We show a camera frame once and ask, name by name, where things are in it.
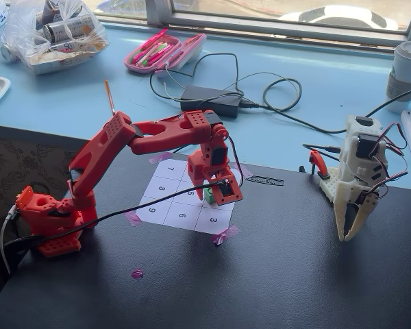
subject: blue surface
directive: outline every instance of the blue surface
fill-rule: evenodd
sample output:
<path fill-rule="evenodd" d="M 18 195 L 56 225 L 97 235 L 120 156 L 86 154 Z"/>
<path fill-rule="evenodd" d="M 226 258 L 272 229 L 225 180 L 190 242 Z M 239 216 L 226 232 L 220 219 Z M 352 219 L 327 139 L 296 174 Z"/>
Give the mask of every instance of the blue surface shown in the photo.
<path fill-rule="evenodd" d="M 149 75 L 130 73 L 123 58 L 155 33 L 152 29 L 107 27 L 111 45 L 93 60 L 63 72 L 34 76 L 21 63 L 0 61 L 0 76 L 11 81 L 0 100 L 0 125 L 48 132 L 78 138 L 91 138 L 111 116 L 104 79 L 110 82 L 114 107 L 127 113 L 132 121 L 162 119 L 179 112 L 179 105 L 156 97 L 149 87 Z M 187 34 L 171 32 L 180 39 Z M 355 51 L 320 49 L 313 46 L 285 45 L 279 42 L 248 41 L 210 36 L 203 54 L 233 52 L 238 56 L 240 76 L 270 71 L 298 79 L 303 95 L 291 115 L 326 129 L 345 127 L 348 114 L 365 115 L 385 100 L 385 87 L 392 56 L 365 55 Z M 190 72 L 192 65 L 185 66 Z M 180 83 L 194 83 L 210 88 L 225 88 L 234 82 L 234 59 L 214 56 L 197 69 L 194 81 L 180 78 Z M 275 80 L 272 75 L 255 75 L 240 83 L 245 96 L 261 102 L 264 87 Z M 182 89 L 168 81 L 168 91 L 179 96 Z M 161 93 L 162 85 L 155 84 Z M 269 93 L 275 106 L 292 101 L 295 91 L 286 84 Z M 400 116 L 381 110 L 375 115 L 384 126 Z M 296 171 L 300 165 L 310 168 L 308 150 L 302 143 L 341 145 L 343 134 L 326 135 L 269 112 L 241 110 L 237 119 L 223 118 L 233 137 L 241 162 Z M 401 139 L 390 133 L 395 142 Z M 194 147 L 187 147 L 185 154 Z M 409 174 L 392 185 L 411 188 L 411 153 L 406 149 Z M 389 171 L 403 170 L 402 159 L 388 152 Z M 327 159 L 328 166 L 337 162 Z"/>

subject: pink mark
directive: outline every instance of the pink mark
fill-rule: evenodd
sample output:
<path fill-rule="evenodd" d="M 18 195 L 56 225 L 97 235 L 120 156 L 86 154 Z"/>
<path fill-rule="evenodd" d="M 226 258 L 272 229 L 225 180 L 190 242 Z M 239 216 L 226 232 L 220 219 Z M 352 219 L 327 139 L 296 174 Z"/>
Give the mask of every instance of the pink mark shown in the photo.
<path fill-rule="evenodd" d="M 142 220 L 139 216 L 137 216 L 135 211 L 129 211 L 124 213 L 123 215 L 133 226 L 139 226 L 142 223 Z"/>
<path fill-rule="evenodd" d="M 233 168 L 236 168 L 237 170 L 239 170 L 237 163 L 232 162 L 232 166 Z M 244 175 L 245 178 L 250 178 L 251 176 L 253 176 L 253 173 L 250 172 L 250 170 L 248 170 L 243 164 L 240 164 L 240 168 L 242 169 L 242 174 Z"/>
<path fill-rule="evenodd" d="M 224 243 L 224 241 L 232 238 L 239 232 L 240 230 L 238 229 L 238 227 L 236 225 L 232 225 L 221 233 L 212 236 L 212 241 L 215 245 L 221 245 L 222 243 Z"/>
<path fill-rule="evenodd" d="M 133 277 L 134 279 L 138 280 L 138 279 L 143 279 L 143 271 L 142 269 L 135 269 L 131 272 L 131 277 Z"/>
<path fill-rule="evenodd" d="M 161 153 L 157 156 L 154 156 L 153 158 L 150 158 L 149 162 L 151 163 L 151 165 L 154 165 L 155 163 L 159 163 L 159 162 L 165 161 L 165 160 L 170 159 L 170 158 L 172 158 L 172 153 L 171 152 L 164 152 L 164 153 Z"/>

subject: black power brick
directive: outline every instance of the black power brick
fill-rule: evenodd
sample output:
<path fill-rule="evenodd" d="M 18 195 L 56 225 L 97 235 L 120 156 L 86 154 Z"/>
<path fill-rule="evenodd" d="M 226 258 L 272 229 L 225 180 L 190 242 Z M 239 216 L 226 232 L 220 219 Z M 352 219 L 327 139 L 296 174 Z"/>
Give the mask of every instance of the black power brick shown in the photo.
<path fill-rule="evenodd" d="M 204 88 L 198 86 L 187 86 L 181 96 L 181 109 L 191 110 L 213 110 L 217 115 L 236 118 L 238 116 L 241 96 L 226 95 L 228 90 Z M 219 97 L 210 101 L 199 101 L 198 99 L 209 99 Z"/>

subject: small cube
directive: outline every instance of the small cube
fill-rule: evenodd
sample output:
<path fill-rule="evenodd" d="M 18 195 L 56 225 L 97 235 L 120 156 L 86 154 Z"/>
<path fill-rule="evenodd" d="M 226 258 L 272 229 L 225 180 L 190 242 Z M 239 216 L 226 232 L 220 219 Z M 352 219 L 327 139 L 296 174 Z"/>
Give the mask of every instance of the small cube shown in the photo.
<path fill-rule="evenodd" d="M 207 201 L 208 204 L 214 204 L 215 200 L 214 200 L 214 196 L 212 193 L 212 188 L 208 187 L 203 189 L 204 191 L 204 199 Z"/>

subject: white cup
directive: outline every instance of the white cup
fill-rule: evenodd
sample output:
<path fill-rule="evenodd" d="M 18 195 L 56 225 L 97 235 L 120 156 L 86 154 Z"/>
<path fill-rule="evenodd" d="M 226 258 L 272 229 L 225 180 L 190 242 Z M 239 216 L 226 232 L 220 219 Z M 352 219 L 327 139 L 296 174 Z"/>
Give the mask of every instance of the white cup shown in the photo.
<path fill-rule="evenodd" d="M 405 41 L 396 47 L 393 69 L 390 76 L 387 85 L 387 101 L 390 100 L 390 97 L 395 97 L 411 90 L 411 86 L 407 85 L 411 84 L 411 41 Z M 407 110 L 409 105 L 410 99 L 401 99 L 401 101 L 394 101 L 387 105 L 385 109 L 391 112 L 401 113 Z"/>
<path fill-rule="evenodd" d="M 411 84 L 411 41 L 405 41 L 396 47 L 391 75 L 396 80 Z"/>

